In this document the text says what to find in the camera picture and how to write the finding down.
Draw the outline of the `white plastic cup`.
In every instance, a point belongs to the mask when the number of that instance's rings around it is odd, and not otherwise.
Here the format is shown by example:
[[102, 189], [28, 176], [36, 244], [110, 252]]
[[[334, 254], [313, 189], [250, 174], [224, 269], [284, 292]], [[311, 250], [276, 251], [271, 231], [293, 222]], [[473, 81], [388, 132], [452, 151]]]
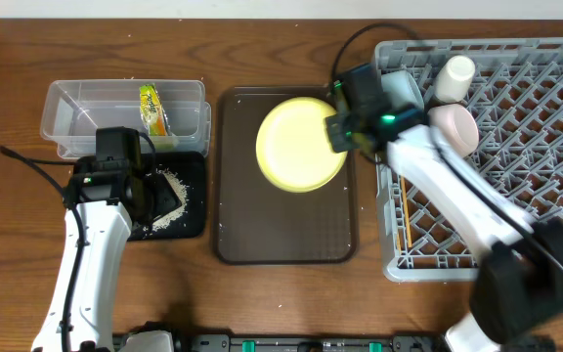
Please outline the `white plastic cup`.
[[461, 102], [470, 87], [476, 71], [475, 63], [463, 55], [447, 60], [434, 81], [434, 96], [442, 103]]

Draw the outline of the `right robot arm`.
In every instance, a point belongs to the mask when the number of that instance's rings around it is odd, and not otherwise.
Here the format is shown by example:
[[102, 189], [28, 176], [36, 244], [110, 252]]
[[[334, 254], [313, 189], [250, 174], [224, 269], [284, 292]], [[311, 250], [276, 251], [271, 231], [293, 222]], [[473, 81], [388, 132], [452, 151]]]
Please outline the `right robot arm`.
[[335, 152], [381, 152], [454, 227], [478, 264], [469, 313], [444, 335], [452, 351], [504, 351], [563, 313], [563, 225], [498, 193], [449, 140], [476, 123], [461, 105], [422, 112], [339, 112], [325, 121]]

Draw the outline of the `green yellow snack wrapper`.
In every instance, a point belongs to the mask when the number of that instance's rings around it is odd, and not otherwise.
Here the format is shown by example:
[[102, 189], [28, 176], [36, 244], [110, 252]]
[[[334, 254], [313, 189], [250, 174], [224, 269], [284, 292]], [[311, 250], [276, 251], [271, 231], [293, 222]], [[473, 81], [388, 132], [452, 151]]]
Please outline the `green yellow snack wrapper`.
[[148, 135], [158, 149], [169, 150], [176, 146], [168, 118], [153, 83], [139, 88], [140, 113]]

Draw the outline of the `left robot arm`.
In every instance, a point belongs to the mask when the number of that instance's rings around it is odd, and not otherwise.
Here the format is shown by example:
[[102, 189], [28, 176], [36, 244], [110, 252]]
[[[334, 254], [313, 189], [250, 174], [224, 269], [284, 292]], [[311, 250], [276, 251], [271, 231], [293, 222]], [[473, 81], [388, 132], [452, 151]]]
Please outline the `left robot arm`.
[[112, 351], [120, 262], [155, 211], [153, 182], [125, 171], [76, 172], [65, 187], [65, 249], [33, 351]]

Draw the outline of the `white bowl with rice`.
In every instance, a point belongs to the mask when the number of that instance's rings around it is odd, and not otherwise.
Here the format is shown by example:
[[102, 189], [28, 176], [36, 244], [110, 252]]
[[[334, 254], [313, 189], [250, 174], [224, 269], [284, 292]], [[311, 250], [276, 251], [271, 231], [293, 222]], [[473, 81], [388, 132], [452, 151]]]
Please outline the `white bowl with rice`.
[[479, 144], [479, 131], [472, 114], [463, 106], [450, 104], [428, 111], [432, 125], [437, 126], [452, 148], [461, 156], [472, 154]]

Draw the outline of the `light blue bowl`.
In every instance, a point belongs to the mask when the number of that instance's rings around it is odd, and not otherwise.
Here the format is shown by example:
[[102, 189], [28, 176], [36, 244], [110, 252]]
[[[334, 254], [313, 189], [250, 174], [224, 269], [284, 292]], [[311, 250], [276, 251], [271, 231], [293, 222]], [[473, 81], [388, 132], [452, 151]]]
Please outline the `light blue bowl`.
[[411, 106], [418, 110], [424, 110], [424, 101], [420, 90], [407, 71], [399, 70], [382, 75], [381, 85], [395, 110], [402, 110]]

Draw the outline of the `yellow round plate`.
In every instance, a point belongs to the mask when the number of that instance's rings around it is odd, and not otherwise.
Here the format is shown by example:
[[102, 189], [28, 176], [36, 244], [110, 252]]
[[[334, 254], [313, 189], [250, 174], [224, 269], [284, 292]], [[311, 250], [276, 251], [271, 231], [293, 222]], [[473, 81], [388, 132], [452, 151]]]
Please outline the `yellow round plate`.
[[323, 100], [297, 97], [265, 116], [256, 137], [256, 159], [265, 178], [291, 193], [314, 191], [342, 169], [347, 154], [336, 153], [325, 120], [335, 109]]

